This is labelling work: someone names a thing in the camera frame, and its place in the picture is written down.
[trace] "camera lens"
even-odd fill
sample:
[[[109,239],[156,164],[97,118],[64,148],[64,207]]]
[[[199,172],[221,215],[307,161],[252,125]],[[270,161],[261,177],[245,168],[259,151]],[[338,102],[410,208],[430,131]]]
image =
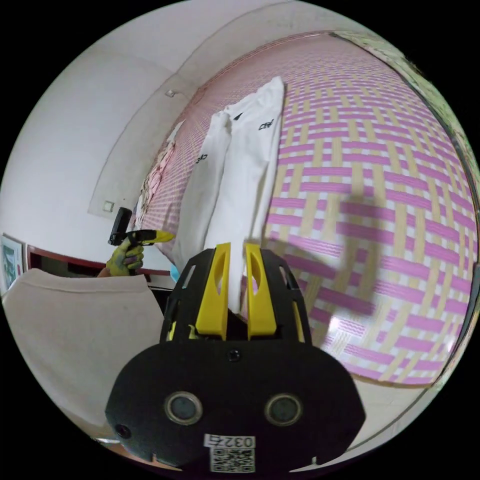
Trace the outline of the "camera lens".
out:
[[[302,416],[300,400],[290,394],[281,393],[272,397],[265,407],[266,419],[278,427],[288,427]]]
[[[180,425],[193,425],[202,417],[200,400],[187,391],[178,391],[165,401],[165,413],[172,421]]]

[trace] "light switch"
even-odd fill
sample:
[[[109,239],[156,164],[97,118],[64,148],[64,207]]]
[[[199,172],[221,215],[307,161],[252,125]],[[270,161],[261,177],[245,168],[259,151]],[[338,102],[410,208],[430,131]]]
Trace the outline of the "light switch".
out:
[[[103,210],[105,212],[113,212],[114,211],[114,203],[112,201],[106,201],[103,204]]]

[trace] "label sticker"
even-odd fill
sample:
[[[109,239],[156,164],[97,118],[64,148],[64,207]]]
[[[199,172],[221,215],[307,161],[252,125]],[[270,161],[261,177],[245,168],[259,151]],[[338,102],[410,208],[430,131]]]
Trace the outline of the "label sticker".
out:
[[[226,436],[205,434],[203,446],[219,449],[254,449],[254,436]]]
[[[210,471],[228,474],[255,472],[255,437],[205,434],[203,446],[210,449]]]
[[[252,474],[255,472],[255,449],[211,448],[210,471],[228,474]]]

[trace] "gloved hand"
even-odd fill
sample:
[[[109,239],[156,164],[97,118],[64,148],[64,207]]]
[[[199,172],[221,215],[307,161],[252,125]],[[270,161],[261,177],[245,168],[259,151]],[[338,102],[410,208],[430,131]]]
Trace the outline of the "gloved hand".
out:
[[[112,277],[127,277],[129,270],[142,268],[144,258],[144,247],[138,245],[129,250],[131,246],[130,239],[127,237],[113,252],[110,260],[106,263],[106,268]]]

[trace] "blue object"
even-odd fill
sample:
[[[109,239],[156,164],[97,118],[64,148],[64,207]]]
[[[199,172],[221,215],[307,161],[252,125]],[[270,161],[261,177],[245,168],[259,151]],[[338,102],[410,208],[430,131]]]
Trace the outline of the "blue object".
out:
[[[170,266],[170,278],[177,283],[180,278],[180,272],[177,270],[177,267],[172,263]]]

